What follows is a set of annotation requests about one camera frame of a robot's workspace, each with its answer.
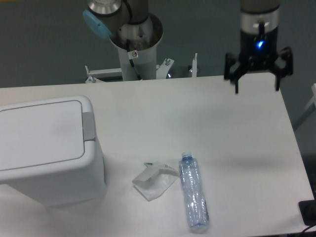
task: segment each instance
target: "white table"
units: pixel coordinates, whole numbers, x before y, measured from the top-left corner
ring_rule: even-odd
[[[183,151],[200,163],[210,214],[206,236],[302,231],[298,202],[313,194],[274,83],[272,74],[246,75],[239,95],[221,76],[0,89],[1,105],[90,98],[108,185],[103,199],[59,208],[2,185],[1,236],[193,236],[179,179],[151,202],[132,185],[142,162],[175,162]]]

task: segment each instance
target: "black cable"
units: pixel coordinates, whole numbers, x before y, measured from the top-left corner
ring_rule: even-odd
[[[314,224],[314,225],[312,225],[312,226],[308,226],[306,229],[304,229],[304,230],[300,233],[300,235],[299,235],[298,237],[303,237],[303,236],[304,236],[304,233],[305,233],[307,230],[309,230],[310,228],[313,228],[314,226],[316,226],[316,224]]]
[[[123,3],[125,3],[128,13],[129,13],[129,20],[131,20],[133,18],[133,11],[132,8],[130,7],[129,3],[127,0],[123,0]]]

